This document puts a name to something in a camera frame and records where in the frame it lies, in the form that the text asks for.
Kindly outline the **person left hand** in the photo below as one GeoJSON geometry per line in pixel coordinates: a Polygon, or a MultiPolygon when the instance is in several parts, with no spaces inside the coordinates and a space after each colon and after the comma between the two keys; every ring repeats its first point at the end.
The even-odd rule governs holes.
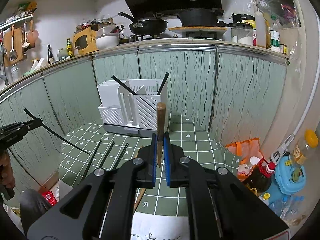
{"type": "Polygon", "coordinates": [[[1,155],[0,166],[2,167],[1,184],[8,189],[13,189],[15,187],[15,178],[11,166],[10,155],[7,150],[5,150],[1,155]]]}

